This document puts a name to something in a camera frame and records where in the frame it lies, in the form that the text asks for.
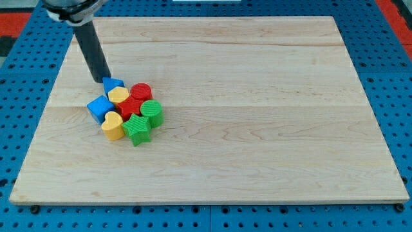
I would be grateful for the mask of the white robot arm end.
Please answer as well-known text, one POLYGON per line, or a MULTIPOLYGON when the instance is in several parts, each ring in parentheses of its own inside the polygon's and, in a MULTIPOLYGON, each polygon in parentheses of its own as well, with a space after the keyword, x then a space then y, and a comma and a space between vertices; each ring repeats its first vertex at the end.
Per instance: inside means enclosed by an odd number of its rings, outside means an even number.
POLYGON ((54 21, 71 26, 82 26, 90 22, 94 14, 108 0, 42 0, 47 14, 54 21))

